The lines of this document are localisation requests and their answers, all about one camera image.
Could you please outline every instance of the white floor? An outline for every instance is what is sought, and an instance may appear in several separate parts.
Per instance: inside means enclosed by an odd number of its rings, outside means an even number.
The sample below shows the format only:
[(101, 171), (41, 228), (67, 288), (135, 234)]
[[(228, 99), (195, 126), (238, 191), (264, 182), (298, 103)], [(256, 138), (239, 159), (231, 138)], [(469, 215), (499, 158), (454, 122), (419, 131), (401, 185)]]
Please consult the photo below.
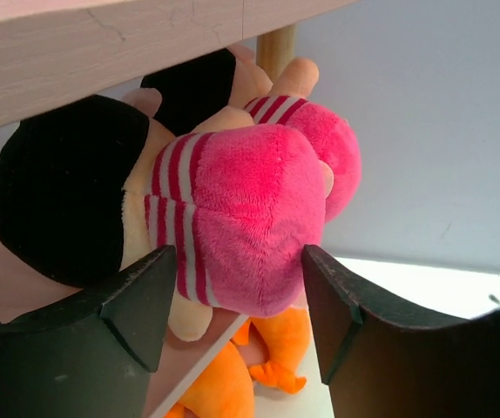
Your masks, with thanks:
[[(377, 285), (446, 314), (474, 318), (496, 309), (500, 303), (500, 275), (365, 260), (340, 261)], [(334, 418), (328, 388), (321, 384), (314, 344), (302, 362), (301, 375), (308, 378), (308, 384), (297, 395), (257, 387), (256, 417)]]

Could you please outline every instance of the pink and white stripes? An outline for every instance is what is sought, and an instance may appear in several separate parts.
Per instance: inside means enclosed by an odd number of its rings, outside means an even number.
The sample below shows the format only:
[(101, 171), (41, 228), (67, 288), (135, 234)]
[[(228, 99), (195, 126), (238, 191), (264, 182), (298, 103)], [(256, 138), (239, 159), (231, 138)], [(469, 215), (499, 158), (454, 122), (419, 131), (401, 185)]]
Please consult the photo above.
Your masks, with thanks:
[(252, 115), (256, 124), (280, 124), (287, 121), (307, 103), (304, 98), (290, 96), (272, 96), (256, 98), (247, 104), (245, 110)]
[(198, 161), (212, 133), (178, 137), (157, 157), (145, 196), (152, 247), (177, 248), (177, 289), (189, 300), (218, 307), (202, 259), (194, 194)]

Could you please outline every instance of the wooden post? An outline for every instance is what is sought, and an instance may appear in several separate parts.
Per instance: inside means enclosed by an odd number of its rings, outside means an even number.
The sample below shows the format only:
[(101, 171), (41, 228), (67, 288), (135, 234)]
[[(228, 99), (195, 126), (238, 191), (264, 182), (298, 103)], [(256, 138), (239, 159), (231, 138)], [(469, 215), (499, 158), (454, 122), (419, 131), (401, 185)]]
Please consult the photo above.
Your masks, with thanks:
[(296, 24), (258, 36), (256, 63), (275, 81), (294, 58)]

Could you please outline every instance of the gray wall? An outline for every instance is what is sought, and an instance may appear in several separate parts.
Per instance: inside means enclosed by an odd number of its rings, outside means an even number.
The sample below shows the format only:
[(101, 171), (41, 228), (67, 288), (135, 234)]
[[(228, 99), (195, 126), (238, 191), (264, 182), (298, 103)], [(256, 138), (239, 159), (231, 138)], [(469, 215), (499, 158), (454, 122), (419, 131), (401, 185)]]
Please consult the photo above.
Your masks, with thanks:
[(298, 53), (364, 159), (325, 247), (500, 272), (500, 0), (362, 0), (302, 24)]

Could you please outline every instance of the doll's black hair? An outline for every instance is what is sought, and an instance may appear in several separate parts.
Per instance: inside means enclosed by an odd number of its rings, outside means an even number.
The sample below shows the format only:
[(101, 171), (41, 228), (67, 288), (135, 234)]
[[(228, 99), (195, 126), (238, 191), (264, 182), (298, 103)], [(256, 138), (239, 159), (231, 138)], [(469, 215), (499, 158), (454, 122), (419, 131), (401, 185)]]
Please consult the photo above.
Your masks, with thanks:
[(163, 97), (154, 119), (183, 135), (228, 104), (235, 68), (233, 53), (222, 49), (147, 75), (141, 87)]
[(0, 241), (56, 281), (86, 287), (122, 261), (123, 185), (149, 119), (90, 96), (22, 121), (0, 152)]

